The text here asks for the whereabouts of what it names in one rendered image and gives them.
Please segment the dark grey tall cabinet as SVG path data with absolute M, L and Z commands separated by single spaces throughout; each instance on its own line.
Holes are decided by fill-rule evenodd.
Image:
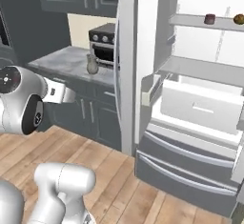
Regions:
M 65 13 L 43 11 L 40 0 L 0 0 L 0 68 L 25 67 L 70 45 Z

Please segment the grey drawer front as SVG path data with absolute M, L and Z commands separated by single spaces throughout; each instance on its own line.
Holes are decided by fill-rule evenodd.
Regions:
M 115 97 L 108 96 L 108 95 L 104 94 L 104 92 L 114 93 L 114 89 L 113 89 L 113 87 L 107 87 L 107 86 L 96 86 L 95 87 L 95 96 L 97 97 L 97 99 L 104 102 L 104 103 L 107 103 L 107 104 L 114 106 L 115 105 Z

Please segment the grey freezer drawer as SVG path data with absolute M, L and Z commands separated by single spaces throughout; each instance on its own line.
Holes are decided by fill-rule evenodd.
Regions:
M 229 177 L 234 165 L 228 157 L 200 150 L 154 132 L 144 133 L 139 143 L 139 150 L 183 169 L 204 175 L 218 173 Z
M 157 189 L 169 193 L 179 199 L 185 200 L 197 207 L 204 210 L 210 211 L 215 214 L 220 214 L 226 217 L 231 217 L 234 212 L 234 208 L 237 205 L 236 195 L 222 195 L 217 193 L 209 193 L 195 189 L 190 186 L 186 186 L 175 180 L 168 178 L 167 176 L 159 173 L 157 170 L 153 169 L 147 163 L 143 162 L 139 155 L 143 155 L 150 159 L 153 163 L 161 168 L 164 168 L 172 173 L 188 178 L 192 181 L 199 183 L 225 188 L 233 190 L 237 194 L 237 188 L 225 187 L 224 185 L 217 184 L 212 180 L 207 180 L 204 177 L 198 177 L 193 173 L 188 173 L 185 170 L 180 170 L 179 168 L 163 161 L 158 161 L 157 159 L 150 157 L 142 152 L 136 152 L 135 159 L 135 175 L 143 180 L 144 182 L 156 187 Z

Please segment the white crisper drawer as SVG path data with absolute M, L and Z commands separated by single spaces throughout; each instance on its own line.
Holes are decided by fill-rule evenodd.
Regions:
M 163 114 L 221 132 L 237 133 L 243 104 L 241 95 L 172 80 L 163 83 Z

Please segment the black toaster oven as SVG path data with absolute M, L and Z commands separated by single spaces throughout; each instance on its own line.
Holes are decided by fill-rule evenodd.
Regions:
M 113 66 L 115 24 L 107 23 L 89 30 L 90 51 L 101 64 Z

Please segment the grey base cupboard door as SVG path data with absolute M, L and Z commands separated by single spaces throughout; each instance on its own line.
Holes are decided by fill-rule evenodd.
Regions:
M 99 143 L 121 151 L 121 131 L 115 106 L 92 101 L 94 123 L 91 135 Z
M 76 134 L 88 136 L 89 127 L 83 119 L 81 110 L 81 97 L 77 95 L 73 103 L 52 104 L 52 121 L 55 125 Z

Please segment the white fridge door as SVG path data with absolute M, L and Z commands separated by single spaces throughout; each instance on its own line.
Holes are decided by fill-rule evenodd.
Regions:
M 118 0 L 116 48 L 119 55 L 119 83 L 116 85 L 120 119 L 121 150 L 134 154 L 134 89 L 136 72 L 137 0 Z
M 236 202 L 232 213 L 232 224 L 244 224 L 244 107 L 242 109 L 237 128 L 243 132 L 238 145 L 231 180 L 239 184 Z

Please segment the yellow-orange mango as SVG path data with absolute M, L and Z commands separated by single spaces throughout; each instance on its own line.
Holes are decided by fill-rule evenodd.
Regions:
M 234 22 L 235 22 L 237 25 L 243 25 L 243 24 L 244 24 L 244 14 L 237 14 L 237 15 L 234 17 Z

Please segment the grey glass fridge shelf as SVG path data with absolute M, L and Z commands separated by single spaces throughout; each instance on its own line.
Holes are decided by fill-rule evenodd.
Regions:
M 175 14 L 169 19 L 169 23 L 171 25 L 183 27 L 244 32 L 244 25 L 237 25 L 234 20 L 229 17 L 216 17 L 212 25 L 205 24 L 204 20 L 204 15 Z
M 170 56 L 163 63 L 160 70 L 244 88 L 244 68 L 242 67 L 179 56 Z

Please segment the grey pitcher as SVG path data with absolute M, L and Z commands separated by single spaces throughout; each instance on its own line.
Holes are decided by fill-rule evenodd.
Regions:
M 98 67 L 96 58 L 93 55 L 88 54 L 87 55 L 87 72 L 89 74 L 97 74 L 98 70 L 99 70 L 99 67 Z

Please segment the white open fridge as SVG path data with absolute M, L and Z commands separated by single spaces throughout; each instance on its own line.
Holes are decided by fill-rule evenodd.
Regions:
M 244 221 L 244 0 L 118 0 L 113 79 L 136 176 Z

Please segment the grey fridge side bin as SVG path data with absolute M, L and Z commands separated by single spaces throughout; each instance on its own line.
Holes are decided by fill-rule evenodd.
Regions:
M 171 75 L 168 72 L 160 71 L 142 79 L 141 83 L 141 105 L 151 107 L 160 96 L 164 80 Z

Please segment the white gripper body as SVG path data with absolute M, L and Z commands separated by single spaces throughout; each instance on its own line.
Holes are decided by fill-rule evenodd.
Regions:
M 75 91 L 66 87 L 63 96 L 63 103 L 73 103 L 75 100 Z

